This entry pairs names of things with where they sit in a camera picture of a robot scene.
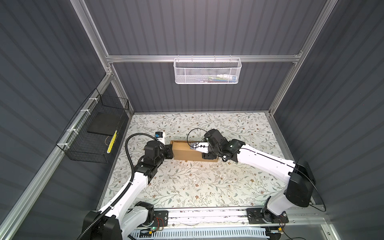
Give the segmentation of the brown cardboard box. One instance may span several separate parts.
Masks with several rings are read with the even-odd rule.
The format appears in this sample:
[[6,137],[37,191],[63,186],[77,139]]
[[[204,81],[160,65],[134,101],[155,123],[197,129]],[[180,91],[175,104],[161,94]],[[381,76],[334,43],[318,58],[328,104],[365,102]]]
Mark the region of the brown cardboard box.
[[189,162],[217,163],[218,158],[204,159],[203,153],[191,149],[186,141],[171,141],[174,160]]

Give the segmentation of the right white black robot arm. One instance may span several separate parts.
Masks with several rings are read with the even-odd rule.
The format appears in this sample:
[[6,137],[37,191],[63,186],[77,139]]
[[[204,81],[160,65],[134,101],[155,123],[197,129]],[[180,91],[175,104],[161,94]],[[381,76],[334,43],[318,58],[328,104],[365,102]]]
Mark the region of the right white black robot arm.
[[291,207],[310,205],[316,180],[307,162],[296,163],[274,157],[240,140],[228,141],[216,129],[206,132],[204,140],[192,144],[192,148],[204,154],[214,154],[224,162],[233,161],[260,169],[285,183],[283,189],[267,199],[262,210],[265,217],[278,217]]

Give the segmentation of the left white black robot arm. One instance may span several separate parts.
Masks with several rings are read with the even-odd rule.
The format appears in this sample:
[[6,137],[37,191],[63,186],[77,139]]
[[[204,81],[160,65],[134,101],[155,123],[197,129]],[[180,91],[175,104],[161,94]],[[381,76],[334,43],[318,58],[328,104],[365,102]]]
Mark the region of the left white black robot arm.
[[154,206],[138,202],[131,211],[130,206],[158,172],[166,159],[174,157],[172,145],[166,145],[153,137],[145,145],[145,153],[134,165],[125,141],[125,152],[131,167],[131,177],[119,192],[100,210],[90,211],[84,221],[78,240],[123,240],[140,225],[149,226],[154,221]]

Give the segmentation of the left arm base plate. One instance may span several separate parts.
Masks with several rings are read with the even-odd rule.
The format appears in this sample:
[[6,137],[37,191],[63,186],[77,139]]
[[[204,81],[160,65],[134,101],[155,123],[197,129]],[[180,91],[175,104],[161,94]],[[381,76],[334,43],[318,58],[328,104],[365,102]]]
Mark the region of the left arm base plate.
[[149,227],[167,227],[169,220],[169,211],[154,211],[154,217],[148,223],[140,225],[140,227],[149,228]]

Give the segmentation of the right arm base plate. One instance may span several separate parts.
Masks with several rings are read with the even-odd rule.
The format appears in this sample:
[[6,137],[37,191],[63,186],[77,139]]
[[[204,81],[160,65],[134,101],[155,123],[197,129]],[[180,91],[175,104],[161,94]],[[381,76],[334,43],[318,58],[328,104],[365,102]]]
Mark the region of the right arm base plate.
[[246,213],[250,224],[287,224],[289,222],[286,212],[274,215],[262,208],[247,208]]

